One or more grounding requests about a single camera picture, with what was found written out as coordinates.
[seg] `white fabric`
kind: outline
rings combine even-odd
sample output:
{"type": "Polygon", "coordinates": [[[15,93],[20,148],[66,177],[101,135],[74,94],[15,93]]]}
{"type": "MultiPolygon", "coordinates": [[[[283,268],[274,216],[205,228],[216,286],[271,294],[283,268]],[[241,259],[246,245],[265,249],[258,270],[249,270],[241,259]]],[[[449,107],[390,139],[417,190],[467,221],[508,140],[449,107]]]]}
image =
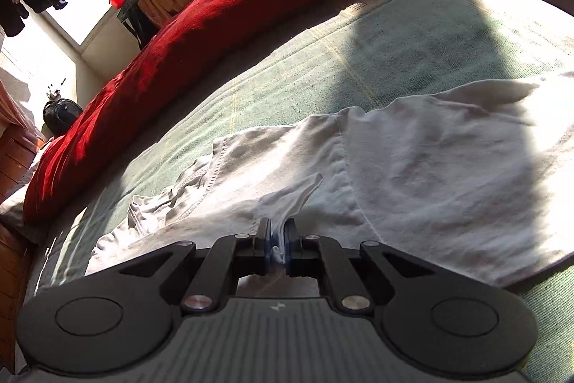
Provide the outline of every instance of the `white fabric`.
{"type": "Polygon", "coordinates": [[[173,187],[134,197],[86,274],[180,239],[253,234],[263,216],[280,251],[298,213],[301,234],[343,247],[377,239],[489,284],[522,280],[574,251],[572,96],[569,74],[487,80],[223,137],[173,187]]]}

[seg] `black backpack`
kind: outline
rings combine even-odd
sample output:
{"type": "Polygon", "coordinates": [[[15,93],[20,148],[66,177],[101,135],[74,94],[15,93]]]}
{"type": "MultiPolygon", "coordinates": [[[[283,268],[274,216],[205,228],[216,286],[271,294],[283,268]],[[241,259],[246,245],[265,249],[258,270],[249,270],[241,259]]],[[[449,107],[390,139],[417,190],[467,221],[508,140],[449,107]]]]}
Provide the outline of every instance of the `black backpack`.
{"type": "Polygon", "coordinates": [[[64,135],[83,109],[77,103],[65,98],[48,101],[44,106],[44,122],[54,136],[64,135]]]}

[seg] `bed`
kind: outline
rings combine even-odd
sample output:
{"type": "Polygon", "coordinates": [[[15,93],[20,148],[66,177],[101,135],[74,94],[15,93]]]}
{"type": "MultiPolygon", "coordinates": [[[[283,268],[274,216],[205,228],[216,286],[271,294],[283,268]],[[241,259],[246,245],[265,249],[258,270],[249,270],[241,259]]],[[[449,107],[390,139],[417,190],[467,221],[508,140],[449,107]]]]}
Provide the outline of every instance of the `bed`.
{"type": "MultiPolygon", "coordinates": [[[[83,276],[131,197],[172,184],[215,137],[474,80],[574,70],[573,31],[573,17],[541,0],[322,0],[229,54],[51,222],[25,300],[83,276]]],[[[571,265],[513,287],[540,325],[525,367],[535,383],[574,373],[571,265]]]]}

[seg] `green bedsheet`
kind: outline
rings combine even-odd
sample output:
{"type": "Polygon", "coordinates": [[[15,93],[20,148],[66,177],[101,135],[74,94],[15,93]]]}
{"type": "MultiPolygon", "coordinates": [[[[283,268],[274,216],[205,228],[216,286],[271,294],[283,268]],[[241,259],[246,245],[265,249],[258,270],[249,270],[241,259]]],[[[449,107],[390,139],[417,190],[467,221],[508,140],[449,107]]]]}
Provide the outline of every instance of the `green bedsheet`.
{"type": "MultiPolygon", "coordinates": [[[[82,276],[131,197],[171,185],[215,137],[474,80],[574,70],[568,29],[574,19],[539,0],[324,0],[230,54],[59,217],[28,297],[82,276]]],[[[561,383],[574,373],[574,267],[525,289],[540,323],[525,371],[561,383]]]]}

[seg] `wooden furniture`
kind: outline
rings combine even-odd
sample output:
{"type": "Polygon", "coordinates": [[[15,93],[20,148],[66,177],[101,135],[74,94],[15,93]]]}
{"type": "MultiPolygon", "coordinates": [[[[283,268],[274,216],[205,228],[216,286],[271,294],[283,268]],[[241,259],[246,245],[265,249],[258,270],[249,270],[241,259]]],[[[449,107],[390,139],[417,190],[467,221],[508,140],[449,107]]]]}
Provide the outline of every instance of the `wooden furniture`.
{"type": "MultiPolygon", "coordinates": [[[[44,141],[10,125],[0,136],[0,202],[30,167],[44,141]]],[[[0,224],[0,366],[15,370],[14,325],[24,294],[34,245],[0,224]]]]}

